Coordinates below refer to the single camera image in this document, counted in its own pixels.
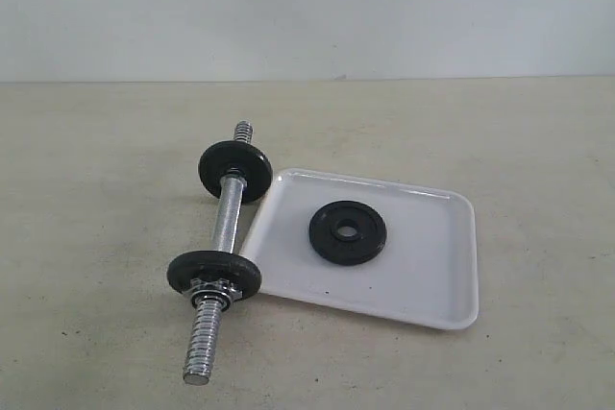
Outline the chrome threaded dumbbell bar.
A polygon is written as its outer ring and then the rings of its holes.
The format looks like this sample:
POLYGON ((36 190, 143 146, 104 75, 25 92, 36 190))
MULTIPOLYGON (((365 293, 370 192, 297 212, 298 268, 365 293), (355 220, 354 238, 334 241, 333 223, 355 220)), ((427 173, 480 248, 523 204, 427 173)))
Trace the chrome threaded dumbbell bar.
MULTIPOLYGON (((211 245, 216 251, 233 253, 246 183, 239 175, 227 175, 222 178, 221 186, 211 245)), ((209 383, 223 312, 218 301, 201 301, 195 307, 183 371, 183 380, 188 385, 209 383)))

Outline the black weight plate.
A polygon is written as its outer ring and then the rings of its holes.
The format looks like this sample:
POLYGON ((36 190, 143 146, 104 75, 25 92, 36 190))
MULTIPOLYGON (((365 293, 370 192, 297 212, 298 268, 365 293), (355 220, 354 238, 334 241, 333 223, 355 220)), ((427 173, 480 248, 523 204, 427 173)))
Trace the black weight plate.
POLYGON ((387 240, 387 228, 373 207, 356 201, 335 201, 313 214, 308 238, 323 259, 335 265, 356 266, 379 255, 387 240))
POLYGON ((236 140, 210 145, 200 157, 198 174, 203 186, 215 198, 221 195, 223 177, 239 175, 246 183, 242 194, 244 204, 262 198, 273 179, 273 169, 264 152, 236 140))
POLYGON ((253 297, 261 286, 261 272, 251 260, 236 254, 216 250, 182 253, 168 265, 166 277, 178 293, 185 292, 193 279, 206 282, 225 279, 242 292, 242 299, 253 297))

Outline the chrome hex collar nut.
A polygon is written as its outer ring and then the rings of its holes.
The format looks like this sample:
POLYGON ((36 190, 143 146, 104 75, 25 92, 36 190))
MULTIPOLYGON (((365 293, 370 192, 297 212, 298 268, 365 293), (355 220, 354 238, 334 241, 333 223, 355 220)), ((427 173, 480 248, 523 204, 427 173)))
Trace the chrome hex collar nut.
POLYGON ((218 301, 223 311, 242 299, 242 291, 226 279, 205 281, 195 278, 190 281, 190 288, 184 296, 197 307, 201 301, 218 301))

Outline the white rectangular plastic tray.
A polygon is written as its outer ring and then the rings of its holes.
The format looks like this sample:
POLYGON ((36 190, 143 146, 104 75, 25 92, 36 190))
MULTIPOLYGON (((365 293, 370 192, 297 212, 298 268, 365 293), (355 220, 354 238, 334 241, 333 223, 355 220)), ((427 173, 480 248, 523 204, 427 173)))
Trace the white rectangular plastic tray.
POLYGON ((454 191, 288 168, 275 175, 241 253, 267 295, 438 329, 478 317, 475 210, 454 191), (370 260, 335 264, 310 244, 313 215, 339 201, 382 217, 386 238, 370 260))

